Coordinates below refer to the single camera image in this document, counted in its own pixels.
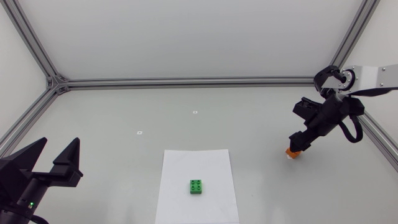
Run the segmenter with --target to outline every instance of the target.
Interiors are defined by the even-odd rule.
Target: white wall
[[[384,66],[398,63],[398,1],[382,0],[346,65]],[[398,141],[398,91],[362,97],[366,110]]]
[[[21,0],[71,79],[311,76],[362,0]]]
[[[0,136],[44,91],[44,74],[0,6]]]

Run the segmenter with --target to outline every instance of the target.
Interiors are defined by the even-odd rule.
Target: orange object
[[[296,158],[298,155],[300,155],[301,151],[299,152],[292,152],[290,148],[286,149],[286,154],[288,154],[292,159]]]

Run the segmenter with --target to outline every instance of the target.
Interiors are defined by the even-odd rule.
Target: table surface
[[[59,224],[154,223],[164,150],[229,149],[242,224],[395,223],[398,174],[367,136],[352,144],[336,128],[286,158],[288,137],[305,128],[292,112],[302,96],[322,100],[292,87],[61,95],[18,148],[47,137],[34,170],[48,172],[79,137],[84,177],[77,188],[49,188],[36,214]]]

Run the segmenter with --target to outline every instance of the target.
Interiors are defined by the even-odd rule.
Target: white paper sheet
[[[190,193],[190,180],[202,193]],[[228,150],[164,152],[156,224],[239,224]]]

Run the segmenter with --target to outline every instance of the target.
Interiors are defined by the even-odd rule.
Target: green lego brick
[[[191,194],[201,194],[201,180],[190,181]]]

